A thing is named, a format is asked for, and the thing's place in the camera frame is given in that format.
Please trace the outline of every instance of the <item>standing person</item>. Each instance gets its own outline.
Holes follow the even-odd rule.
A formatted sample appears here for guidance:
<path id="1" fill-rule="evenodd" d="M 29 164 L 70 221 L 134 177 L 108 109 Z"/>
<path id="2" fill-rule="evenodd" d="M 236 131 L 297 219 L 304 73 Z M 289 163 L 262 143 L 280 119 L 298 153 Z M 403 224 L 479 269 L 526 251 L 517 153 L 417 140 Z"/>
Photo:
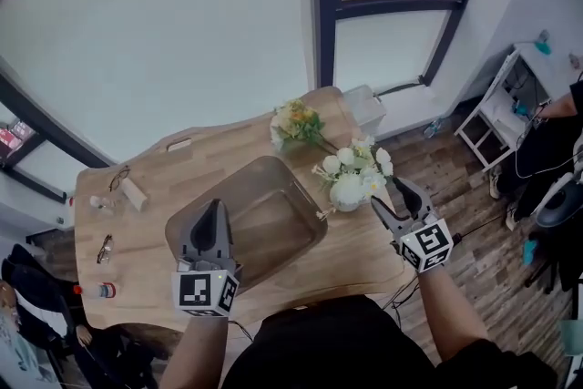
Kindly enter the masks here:
<path id="1" fill-rule="evenodd" d="M 63 339 L 92 388 L 154 387 L 151 351 L 136 343 L 125 346 L 117 328 L 93 329 L 74 285 L 51 276 L 16 245 L 2 263 L 0 306 L 31 344 L 49 350 L 54 340 Z"/>
<path id="2" fill-rule="evenodd" d="M 571 85 L 571 92 L 537 110 L 547 119 L 531 128 L 517 152 L 490 170 L 490 196 L 499 200 L 526 185 L 517 202 L 506 209 L 506 226 L 514 230 L 532 214 L 551 185 L 573 170 L 573 145 L 583 129 L 583 82 Z"/>
<path id="3" fill-rule="evenodd" d="M 436 368 L 375 302 L 354 296 L 267 318 L 222 387 L 556 387 L 556 374 L 534 354 L 501 352 L 489 341 L 484 323 L 443 267 L 418 278 L 443 361 Z M 227 326 L 227 318 L 192 318 L 160 388 L 217 388 Z"/>

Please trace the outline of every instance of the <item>white shirt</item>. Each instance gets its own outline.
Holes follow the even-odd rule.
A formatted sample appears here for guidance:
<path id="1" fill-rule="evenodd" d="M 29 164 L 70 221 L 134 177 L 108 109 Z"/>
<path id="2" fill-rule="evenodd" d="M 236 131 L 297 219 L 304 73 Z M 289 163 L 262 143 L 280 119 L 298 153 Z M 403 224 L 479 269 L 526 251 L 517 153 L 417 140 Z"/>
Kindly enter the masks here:
<path id="1" fill-rule="evenodd" d="M 50 312 L 48 310 L 43 310 L 41 308 L 35 307 L 34 304 L 28 302 L 25 297 L 20 293 L 16 292 L 16 299 L 18 304 L 27 310 L 30 314 L 38 318 L 42 322 L 46 322 L 53 331 L 55 331 L 61 337 L 66 336 L 66 321 L 65 316 L 61 312 Z"/>

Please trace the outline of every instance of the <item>teal object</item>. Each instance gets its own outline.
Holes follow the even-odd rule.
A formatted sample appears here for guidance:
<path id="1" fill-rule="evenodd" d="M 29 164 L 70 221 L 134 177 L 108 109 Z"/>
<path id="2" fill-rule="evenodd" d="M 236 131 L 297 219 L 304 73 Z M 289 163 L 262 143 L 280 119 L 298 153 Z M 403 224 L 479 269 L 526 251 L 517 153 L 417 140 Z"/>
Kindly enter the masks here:
<path id="1" fill-rule="evenodd" d="M 583 353 L 583 321 L 561 321 L 560 329 L 565 353 L 569 356 L 581 355 Z"/>
<path id="2" fill-rule="evenodd" d="M 535 42 L 535 46 L 545 56 L 550 56 L 551 50 L 550 50 L 550 46 L 547 43 L 538 43 L 538 42 Z"/>
<path id="3" fill-rule="evenodd" d="M 522 263 L 525 266 L 530 266 L 532 261 L 535 260 L 535 250 L 537 249 L 538 241 L 527 240 L 525 241 L 525 248 L 523 249 Z"/>

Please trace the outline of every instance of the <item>sneaker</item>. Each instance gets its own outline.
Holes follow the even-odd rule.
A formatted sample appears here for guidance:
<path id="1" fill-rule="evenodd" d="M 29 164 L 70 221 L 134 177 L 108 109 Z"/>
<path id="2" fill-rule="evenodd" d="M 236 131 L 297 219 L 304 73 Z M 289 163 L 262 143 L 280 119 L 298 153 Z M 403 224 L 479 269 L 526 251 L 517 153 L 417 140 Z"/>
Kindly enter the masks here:
<path id="1" fill-rule="evenodd" d="M 500 175 L 502 175 L 502 168 L 499 165 L 488 172 L 488 177 L 490 178 L 490 196 L 495 200 L 500 200 L 502 197 L 502 193 L 500 193 L 497 187 Z"/>
<path id="2" fill-rule="evenodd" d="M 516 203 L 510 203 L 506 208 L 506 226 L 511 232 L 515 231 L 520 222 L 520 219 L 516 219 L 517 207 L 518 205 Z"/>

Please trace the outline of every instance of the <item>glasses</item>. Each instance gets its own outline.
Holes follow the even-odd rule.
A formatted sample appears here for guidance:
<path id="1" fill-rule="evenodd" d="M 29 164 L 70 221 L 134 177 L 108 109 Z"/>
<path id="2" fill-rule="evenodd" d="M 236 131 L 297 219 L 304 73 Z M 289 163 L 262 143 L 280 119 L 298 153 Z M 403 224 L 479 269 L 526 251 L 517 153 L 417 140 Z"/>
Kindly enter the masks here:
<path id="1" fill-rule="evenodd" d="M 125 177 L 127 177 L 129 174 L 129 167 L 126 166 L 124 167 L 122 170 L 120 170 L 116 176 L 111 180 L 111 182 L 109 183 L 109 191 L 113 191 L 115 189 L 118 189 L 119 184 L 121 183 L 121 180 L 123 180 Z"/>
<path id="2" fill-rule="evenodd" d="M 101 250 L 97 254 L 97 264 L 101 264 L 102 261 L 109 262 L 109 254 L 113 250 L 113 237 L 108 234 L 103 240 L 103 245 L 101 245 Z"/>

